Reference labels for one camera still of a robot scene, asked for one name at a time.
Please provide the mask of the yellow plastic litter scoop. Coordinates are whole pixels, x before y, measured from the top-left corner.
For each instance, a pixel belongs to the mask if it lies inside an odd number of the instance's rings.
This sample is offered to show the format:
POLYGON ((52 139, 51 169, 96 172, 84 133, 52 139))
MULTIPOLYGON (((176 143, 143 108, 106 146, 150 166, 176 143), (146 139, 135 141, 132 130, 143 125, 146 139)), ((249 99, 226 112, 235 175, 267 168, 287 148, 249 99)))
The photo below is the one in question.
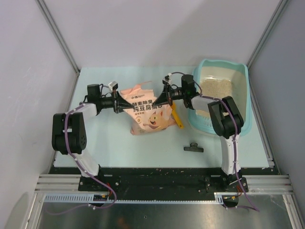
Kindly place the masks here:
POLYGON ((172 116, 175 120, 175 122, 177 123, 177 126, 180 128, 180 129, 184 129, 184 125, 176 111, 176 104, 173 102, 173 104, 171 105, 171 109, 172 109, 172 116))

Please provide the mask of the pink cat litter bag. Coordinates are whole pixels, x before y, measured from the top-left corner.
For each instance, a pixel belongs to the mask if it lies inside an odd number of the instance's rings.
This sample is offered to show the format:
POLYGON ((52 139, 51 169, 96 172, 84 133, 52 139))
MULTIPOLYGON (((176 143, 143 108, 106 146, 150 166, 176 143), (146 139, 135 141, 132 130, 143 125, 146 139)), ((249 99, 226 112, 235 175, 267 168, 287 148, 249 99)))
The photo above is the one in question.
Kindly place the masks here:
POLYGON ((142 84, 120 91, 123 99, 133 105, 131 109, 124 109, 133 120, 132 135, 143 135, 158 132, 175 125, 172 108, 166 105, 154 105, 156 97, 152 89, 143 89, 142 84))

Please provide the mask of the black bag clip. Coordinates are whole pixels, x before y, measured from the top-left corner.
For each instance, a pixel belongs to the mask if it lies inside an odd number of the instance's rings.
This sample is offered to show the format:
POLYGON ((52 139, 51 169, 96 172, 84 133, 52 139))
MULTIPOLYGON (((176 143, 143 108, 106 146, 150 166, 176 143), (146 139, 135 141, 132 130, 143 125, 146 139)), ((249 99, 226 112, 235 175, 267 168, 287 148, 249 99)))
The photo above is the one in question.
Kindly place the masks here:
POLYGON ((204 149, 202 147, 199 147, 197 143, 190 143, 189 146, 184 146, 183 149, 184 151, 188 152, 204 152, 204 149))

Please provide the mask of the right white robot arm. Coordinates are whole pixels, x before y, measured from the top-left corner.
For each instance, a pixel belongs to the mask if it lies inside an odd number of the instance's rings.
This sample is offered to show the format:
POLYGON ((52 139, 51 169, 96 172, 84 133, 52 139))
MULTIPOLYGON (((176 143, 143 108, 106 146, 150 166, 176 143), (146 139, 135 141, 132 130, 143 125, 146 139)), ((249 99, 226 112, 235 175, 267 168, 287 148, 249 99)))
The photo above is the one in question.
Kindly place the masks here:
POLYGON ((222 149, 222 172, 220 187, 232 191, 241 178, 238 162, 238 140, 244 125, 242 115, 231 96, 214 98, 197 91, 200 86, 190 74, 182 74, 181 86, 173 88, 171 74, 163 78, 163 90, 154 105, 172 105, 174 100, 183 100, 186 108, 206 111, 210 115, 214 132, 220 137, 222 149))

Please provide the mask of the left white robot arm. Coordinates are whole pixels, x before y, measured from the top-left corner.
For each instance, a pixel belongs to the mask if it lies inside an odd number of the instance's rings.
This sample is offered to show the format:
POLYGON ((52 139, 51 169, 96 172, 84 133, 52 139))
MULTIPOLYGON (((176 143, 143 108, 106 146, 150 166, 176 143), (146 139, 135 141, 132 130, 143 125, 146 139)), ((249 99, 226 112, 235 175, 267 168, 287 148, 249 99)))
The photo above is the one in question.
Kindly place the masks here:
POLYGON ((100 176, 100 165, 87 150, 86 122, 100 114, 103 109, 112 109, 116 114, 134 106, 117 91, 113 81, 104 84, 89 84, 84 100, 76 108, 66 113, 53 115, 51 144, 55 151, 69 155, 75 161, 81 175, 90 177, 89 186, 99 191, 105 186, 105 178, 100 176), (103 88, 110 90, 102 94, 103 88))

